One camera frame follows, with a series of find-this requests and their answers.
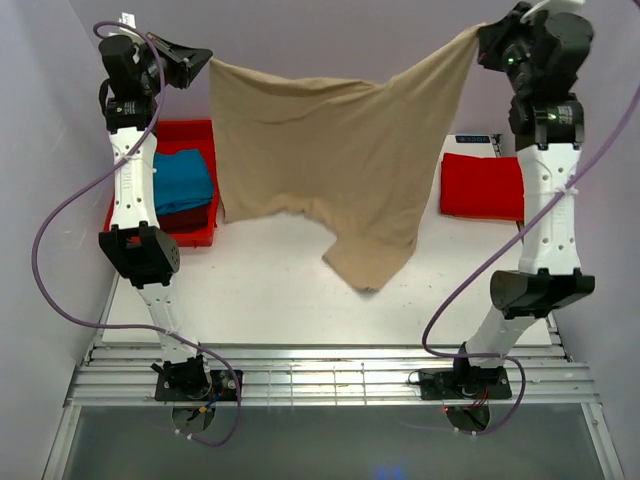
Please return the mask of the beige t shirt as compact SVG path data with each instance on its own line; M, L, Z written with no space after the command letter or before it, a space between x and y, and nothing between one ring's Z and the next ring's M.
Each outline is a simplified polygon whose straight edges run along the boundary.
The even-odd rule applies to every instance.
M336 237L324 261L381 290L413 255L477 27L383 84L287 79L215 59L211 111L227 222L299 214Z

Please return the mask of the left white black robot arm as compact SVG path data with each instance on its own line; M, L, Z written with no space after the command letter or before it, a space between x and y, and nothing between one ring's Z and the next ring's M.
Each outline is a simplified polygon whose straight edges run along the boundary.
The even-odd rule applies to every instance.
M173 280L180 253L156 215L153 162L161 82L188 87L211 53L127 34L102 39L99 52L108 75L99 98L117 168L111 220L99 245L147 307L162 345L162 360L152 367L162 385L187 399L203 399L212 376L178 301Z

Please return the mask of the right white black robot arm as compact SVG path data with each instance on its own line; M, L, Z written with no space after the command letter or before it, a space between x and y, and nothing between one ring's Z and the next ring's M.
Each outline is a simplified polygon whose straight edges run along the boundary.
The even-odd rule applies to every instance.
M509 125L523 177L524 238L517 269L493 273L492 307L446 373L445 386L464 397L510 398L504 363L522 334L595 289L577 252L570 184L585 137L584 109L571 89L594 37L581 6L520 2L478 32L478 64L505 73L513 89Z

